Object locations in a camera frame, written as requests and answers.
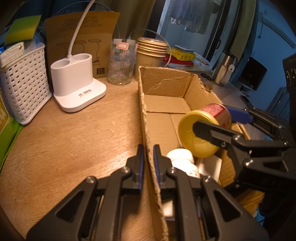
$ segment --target television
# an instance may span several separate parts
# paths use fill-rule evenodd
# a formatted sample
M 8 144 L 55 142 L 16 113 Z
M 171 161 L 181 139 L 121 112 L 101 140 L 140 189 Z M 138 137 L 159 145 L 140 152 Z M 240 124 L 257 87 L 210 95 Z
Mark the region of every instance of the television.
M 240 75 L 239 81 L 256 91 L 266 72 L 267 69 L 262 64 L 250 57 Z

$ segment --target hanging clothes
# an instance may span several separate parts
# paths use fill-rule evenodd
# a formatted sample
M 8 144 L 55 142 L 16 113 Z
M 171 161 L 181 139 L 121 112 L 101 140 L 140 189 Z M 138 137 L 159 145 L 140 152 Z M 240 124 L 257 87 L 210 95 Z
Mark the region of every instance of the hanging clothes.
M 168 16 L 172 24 L 183 24 L 187 31 L 205 34 L 212 13 L 219 8 L 213 0 L 173 0 Z

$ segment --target yellow package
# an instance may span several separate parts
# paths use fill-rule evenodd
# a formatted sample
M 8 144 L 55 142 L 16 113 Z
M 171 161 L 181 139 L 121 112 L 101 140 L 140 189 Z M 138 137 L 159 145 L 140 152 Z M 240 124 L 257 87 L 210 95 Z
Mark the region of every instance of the yellow package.
M 172 56 L 174 56 L 177 60 L 182 60 L 182 61 L 191 61 L 195 59 L 194 53 L 182 52 L 176 48 L 172 48 Z

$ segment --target stack of paper cups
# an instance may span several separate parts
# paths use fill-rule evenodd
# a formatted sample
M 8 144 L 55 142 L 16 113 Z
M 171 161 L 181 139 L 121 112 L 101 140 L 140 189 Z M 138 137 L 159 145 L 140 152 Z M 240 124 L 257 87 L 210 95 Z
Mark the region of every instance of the stack of paper cups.
M 151 38 L 138 38 L 136 81 L 139 81 L 139 66 L 160 67 L 165 57 L 168 44 Z

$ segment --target tag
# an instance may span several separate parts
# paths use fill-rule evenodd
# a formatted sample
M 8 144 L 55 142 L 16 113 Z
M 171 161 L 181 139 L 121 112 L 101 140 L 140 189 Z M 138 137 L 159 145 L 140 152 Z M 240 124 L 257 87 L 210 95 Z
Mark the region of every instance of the tag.
M 127 49 L 128 49 L 128 43 L 118 42 L 118 43 L 116 44 L 116 48 L 117 48 L 117 49 L 127 50 Z
M 84 91 L 83 93 L 80 93 L 79 96 L 82 98 L 82 97 L 86 96 L 87 94 L 89 94 L 91 92 L 92 92 L 92 90 L 89 89 L 89 90 Z
M 233 64 L 229 65 L 228 70 L 233 73 L 235 70 L 235 66 Z

